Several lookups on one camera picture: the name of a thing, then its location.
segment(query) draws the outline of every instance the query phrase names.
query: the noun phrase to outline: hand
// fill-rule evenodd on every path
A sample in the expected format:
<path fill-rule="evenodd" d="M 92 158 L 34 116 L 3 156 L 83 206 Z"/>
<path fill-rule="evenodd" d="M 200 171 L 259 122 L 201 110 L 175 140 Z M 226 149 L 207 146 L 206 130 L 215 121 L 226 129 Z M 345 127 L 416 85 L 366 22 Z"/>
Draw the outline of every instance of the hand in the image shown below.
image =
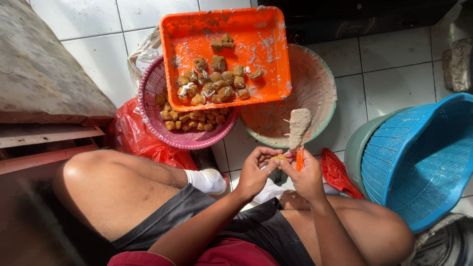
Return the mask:
<path fill-rule="evenodd" d="M 322 181 L 322 172 L 319 161 L 314 158 L 307 150 L 304 150 L 304 167 L 300 172 L 296 171 L 296 152 L 289 150 L 284 156 L 285 160 L 274 160 L 281 166 L 282 170 L 291 177 L 296 192 L 303 197 L 309 204 L 315 203 L 321 199 L 326 199 L 324 184 Z"/>
<path fill-rule="evenodd" d="M 273 150 L 267 147 L 256 147 L 256 149 L 246 158 L 241 169 L 240 180 L 235 193 L 240 193 L 248 201 L 261 192 L 268 176 L 278 167 L 276 160 L 271 161 L 271 157 L 281 154 L 282 150 Z"/>

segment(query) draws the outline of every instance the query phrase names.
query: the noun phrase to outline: maroon shirt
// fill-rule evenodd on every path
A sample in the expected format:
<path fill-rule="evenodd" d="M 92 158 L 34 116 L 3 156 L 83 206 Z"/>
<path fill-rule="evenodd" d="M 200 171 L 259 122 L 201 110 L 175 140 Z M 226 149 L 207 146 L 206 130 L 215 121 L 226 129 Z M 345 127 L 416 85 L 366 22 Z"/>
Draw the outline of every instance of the maroon shirt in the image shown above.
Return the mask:
<path fill-rule="evenodd" d="M 274 258 L 259 246 L 239 240 L 223 239 L 206 249 L 193 265 L 248 265 L 279 266 Z M 146 251 L 123 252 L 113 256 L 108 266 L 175 266 L 174 262 L 161 255 Z"/>

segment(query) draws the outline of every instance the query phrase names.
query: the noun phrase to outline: blue plastic colander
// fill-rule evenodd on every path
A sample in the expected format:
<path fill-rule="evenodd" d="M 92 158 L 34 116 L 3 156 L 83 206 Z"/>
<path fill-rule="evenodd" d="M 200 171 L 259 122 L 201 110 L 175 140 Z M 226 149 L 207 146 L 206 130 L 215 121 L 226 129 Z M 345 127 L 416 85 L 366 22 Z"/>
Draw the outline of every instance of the blue plastic colander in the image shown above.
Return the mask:
<path fill-rule="evenodd" d="M 458 203 L 473 172 L 473 96 L 453 94 L 384 122 L 363 153 L 368 195 L 399 214 L 414 233 Z"/>

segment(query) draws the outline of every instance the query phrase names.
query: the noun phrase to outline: batter bowl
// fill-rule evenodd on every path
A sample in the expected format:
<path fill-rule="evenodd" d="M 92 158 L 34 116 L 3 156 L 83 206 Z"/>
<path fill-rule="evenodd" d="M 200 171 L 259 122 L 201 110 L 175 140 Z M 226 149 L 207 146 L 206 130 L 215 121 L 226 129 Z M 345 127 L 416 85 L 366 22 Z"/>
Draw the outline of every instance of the batter bowl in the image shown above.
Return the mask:
<path fill-rule="evenodd" d="M 258 141 L 288 148 L 290 113 L 307 108 L 312 115 L 310 137 L 317 137 L 332 119 L 337 105 L 337 89 L 332 71 L 313 51 L 296 44 L 288 45 L 292 92 L 281 101 L 241 107 L 240 119 L 246 130 Z"/>

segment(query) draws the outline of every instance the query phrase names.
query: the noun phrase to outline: orange spoon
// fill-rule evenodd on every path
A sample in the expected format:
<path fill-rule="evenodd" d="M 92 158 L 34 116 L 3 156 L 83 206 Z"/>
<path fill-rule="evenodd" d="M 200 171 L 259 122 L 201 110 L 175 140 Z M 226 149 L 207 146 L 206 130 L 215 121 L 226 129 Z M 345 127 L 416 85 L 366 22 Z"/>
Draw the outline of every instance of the orange spoon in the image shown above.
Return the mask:
<path fill-rule="evenodd" d="M 310 130 L 310 127 L 308 129 L 309 135 L 304 138 L 302 141 L 302 144 L 300 147 L 297 149 L 297 154 L 296 154 L 296 171 L 300 172 L 304 166 L 304 141 L 310 138 L 310 134 L 312 133 L 312 130 Z"/>

